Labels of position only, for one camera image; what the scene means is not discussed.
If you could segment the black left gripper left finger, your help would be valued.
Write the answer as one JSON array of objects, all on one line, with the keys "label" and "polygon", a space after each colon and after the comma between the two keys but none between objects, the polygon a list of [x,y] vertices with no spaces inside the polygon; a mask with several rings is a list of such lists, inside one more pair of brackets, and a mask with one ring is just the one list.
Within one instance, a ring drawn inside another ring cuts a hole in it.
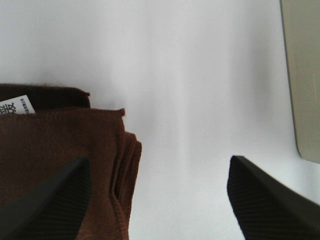
[{"label": "black left gripper left finger", "polygon": [[78,157],[0,209],[2,240],[74,240],[91,198],[91,166]]}]

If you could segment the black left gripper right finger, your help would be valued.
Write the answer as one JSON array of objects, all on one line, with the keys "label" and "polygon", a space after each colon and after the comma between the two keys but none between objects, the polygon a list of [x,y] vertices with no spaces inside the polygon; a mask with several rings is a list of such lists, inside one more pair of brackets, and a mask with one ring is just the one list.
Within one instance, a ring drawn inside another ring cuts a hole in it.
[{"label": "black left gripper right finger", "polygon": [[246,240],[320,238],[320,206],[243,156],[230,159],[227,195]]}]

